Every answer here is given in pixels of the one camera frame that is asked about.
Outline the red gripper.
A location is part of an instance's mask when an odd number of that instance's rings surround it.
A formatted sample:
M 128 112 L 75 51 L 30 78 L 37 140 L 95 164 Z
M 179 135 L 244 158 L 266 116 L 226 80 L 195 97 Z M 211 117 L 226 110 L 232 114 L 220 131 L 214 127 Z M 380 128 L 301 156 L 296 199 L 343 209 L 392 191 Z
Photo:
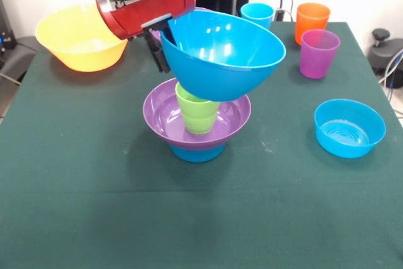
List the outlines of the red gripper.
M 159 72 L 169 73 L 171 69 L 161 41 L 147 28 L 156 29 L 157 24 L 161 23 L 160 31 L 168 41 L 176 45 L 169 19 L 193 11 L 196 0 L 96 0 L 96 6 L 107 27 L 118 38 L 124 40 L 144 33 Z

